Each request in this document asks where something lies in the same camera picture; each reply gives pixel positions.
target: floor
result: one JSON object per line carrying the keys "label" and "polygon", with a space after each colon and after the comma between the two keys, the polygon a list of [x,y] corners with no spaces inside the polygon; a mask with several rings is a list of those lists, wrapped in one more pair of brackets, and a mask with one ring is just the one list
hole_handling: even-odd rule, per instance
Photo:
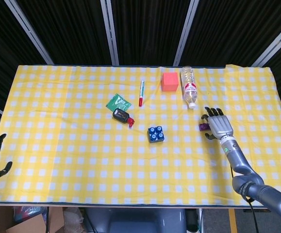
{"label": "floor", "polygon": [[[256,232],[251,212],[235,210],[238,233]],[[260,233],[281,233],[281,218],[274,213],[256,213]],[[206,209],[202,233],[231,233],[228,209]]]}

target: red marker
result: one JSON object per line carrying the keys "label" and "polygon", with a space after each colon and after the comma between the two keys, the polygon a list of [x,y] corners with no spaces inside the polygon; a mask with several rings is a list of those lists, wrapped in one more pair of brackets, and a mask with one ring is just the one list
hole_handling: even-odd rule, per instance
{"label": "red marker", "polygon": [[141,81],[140,83],[140,92],[139,92],[139,103],[138,106],[142,106],[142,99],[144,97],[144,91],[145,91],[145,81]]}

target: red cube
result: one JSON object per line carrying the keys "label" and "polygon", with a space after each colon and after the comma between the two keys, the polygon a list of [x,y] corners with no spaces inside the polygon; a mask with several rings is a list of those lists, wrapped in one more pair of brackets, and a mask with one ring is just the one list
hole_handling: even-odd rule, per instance
{"label": "red cube", "polygon": [[163,73],[161,83],[162,83],[162,91],[177,91],[178,73],[177,72]]}

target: blue block stud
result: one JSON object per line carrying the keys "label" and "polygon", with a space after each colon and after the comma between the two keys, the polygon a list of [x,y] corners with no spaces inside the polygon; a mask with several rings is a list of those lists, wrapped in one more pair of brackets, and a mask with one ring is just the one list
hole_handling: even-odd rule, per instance
{"label": "blue block stud", "polygon": [[161,126],[158,127],[151,127],[148,129],[149,134],[149,142],[163,142],[164,141],[164,134]]}

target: yellow checkered tablecloth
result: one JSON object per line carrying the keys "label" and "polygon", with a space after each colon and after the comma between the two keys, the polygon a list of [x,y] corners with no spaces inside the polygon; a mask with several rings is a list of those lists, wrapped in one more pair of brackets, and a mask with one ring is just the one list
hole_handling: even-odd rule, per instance
{"label": "yellow checkered tablecloth", "polygon": [[[250,164],[281,191],[281,102],[270,69],[195,69],[195,110],[180,87],[161,91],[165,71],[180,69],[19,66],[0,123],[0,168],[13,161],[0,202],[247,205],[219,143],[199,132],[204,106],[222,108]],[[105,107],[115,93],[132,103],[131,129]],[[158,125],[165,141],[150,144],[147,130]]]}

